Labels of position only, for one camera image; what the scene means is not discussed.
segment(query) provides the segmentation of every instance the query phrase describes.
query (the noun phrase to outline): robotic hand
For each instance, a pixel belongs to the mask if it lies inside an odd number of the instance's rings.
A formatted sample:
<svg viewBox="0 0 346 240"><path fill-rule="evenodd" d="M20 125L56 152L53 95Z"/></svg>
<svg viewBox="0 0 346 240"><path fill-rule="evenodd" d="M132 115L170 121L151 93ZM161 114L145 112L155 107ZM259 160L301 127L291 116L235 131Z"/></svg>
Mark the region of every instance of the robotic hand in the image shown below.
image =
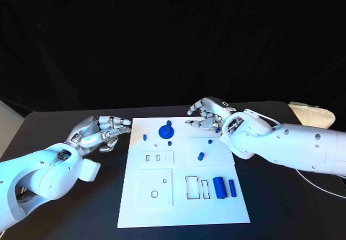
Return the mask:
<svg viewBox="0 0 346 240"><path fill-rule="evenodd" d="M93 181L100 164L83 158L100 145L113 149L118 135L129 133L131 121L112 116L87 117L64 143L0 163L0 233L47 201L59 199L76 180ZM15 196L15 186L25 191Z"/></svg>
<svg viewBox="0 0 346 240"><path fill-rule="evenodd" d="M193 127L222 128L219 140L242 159L258 154L271 163L297 170L346 176L346 133L318 127L279 124L245 109L243 112L214 97L204 97L188 108L198 109L203 121L187 120Z"/></svg>

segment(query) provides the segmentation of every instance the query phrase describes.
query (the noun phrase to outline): black backdrop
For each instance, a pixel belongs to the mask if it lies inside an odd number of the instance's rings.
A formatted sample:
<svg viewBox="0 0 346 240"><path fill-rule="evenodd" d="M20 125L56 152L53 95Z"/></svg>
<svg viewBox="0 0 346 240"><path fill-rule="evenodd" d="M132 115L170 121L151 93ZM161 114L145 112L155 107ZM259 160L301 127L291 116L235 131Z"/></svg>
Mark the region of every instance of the black backdrop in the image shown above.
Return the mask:
<svg viewBox="0 0 346 240"><path fill-rule="evenodd" d="M325 1L0 1L0 99L23 115L299 101L346 130L344 23Z"/></svg>

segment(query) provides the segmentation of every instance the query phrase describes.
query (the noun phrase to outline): white robotic arm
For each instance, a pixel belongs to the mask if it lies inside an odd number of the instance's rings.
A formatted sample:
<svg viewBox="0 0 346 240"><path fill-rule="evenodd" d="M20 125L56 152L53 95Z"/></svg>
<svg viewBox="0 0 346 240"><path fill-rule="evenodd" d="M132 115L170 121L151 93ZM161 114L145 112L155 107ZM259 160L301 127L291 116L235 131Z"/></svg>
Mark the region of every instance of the white robotic arm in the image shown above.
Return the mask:
<svg viewBox="0 0 346 240"><path fill-rule="evenodd" d="M118 135L131 121L112 116L87 117L73 128L64 143L0 163L0 232L47 201L60 198L76 180L93 181L100 164L83 158L102 142L99 152L113 149ZM25 192L15 196L15 186Z"/></svg>
<svg viewBox="0 0 346 240"><path fill-rule="evenodd" d="M246 109L229 110L227 103L206 97L190 107L198 109L203 121L186 124L213 130L222 126L220 141L242 159L258 154L271 163L302 171L346 176L346 133L317 127L279 124ZM260 119L269 119L275 126Z"/></svg>

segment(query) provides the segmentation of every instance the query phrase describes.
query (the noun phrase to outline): oval hole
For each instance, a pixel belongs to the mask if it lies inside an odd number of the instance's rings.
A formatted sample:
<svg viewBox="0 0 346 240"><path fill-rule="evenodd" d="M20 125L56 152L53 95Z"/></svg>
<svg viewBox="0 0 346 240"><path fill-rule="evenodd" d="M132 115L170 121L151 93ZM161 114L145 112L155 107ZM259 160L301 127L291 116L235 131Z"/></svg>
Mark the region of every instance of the oval hole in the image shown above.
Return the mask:
<svg viewBox="0 0 346 240"><path fill-rule="evenodd" d="M151 197L152 197L154 199L157 198L157 195L158 195L157 191L152 191L152 192L151 192Z"/></svg>

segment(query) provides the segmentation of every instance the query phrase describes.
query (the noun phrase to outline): black table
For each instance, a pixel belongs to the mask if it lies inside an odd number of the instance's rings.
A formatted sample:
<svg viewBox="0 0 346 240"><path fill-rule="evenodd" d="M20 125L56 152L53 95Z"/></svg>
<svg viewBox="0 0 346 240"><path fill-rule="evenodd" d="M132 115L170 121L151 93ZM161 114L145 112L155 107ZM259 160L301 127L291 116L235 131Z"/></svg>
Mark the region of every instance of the black table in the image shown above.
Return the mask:
<svg viewBox="0 0 346 240"><path fill-rule="evenodd" d="M230 104L278 120L299 124L282 102ZM17 158L62 142L73 126L87 116L125 119L186 117L188 106L132 109L34 112L21 124L1 160ZM250 223L144 228L116 228L126 166L129 134L119 136L111 153L87 155L100 163L93 182L76 181L69 193L43 204L2 235L10 239L344 239L346 199L320 191L294 169L266 162L259 156L235 157L235 167ZM346 196L333 175L304 172L328 191Z"/></svg>

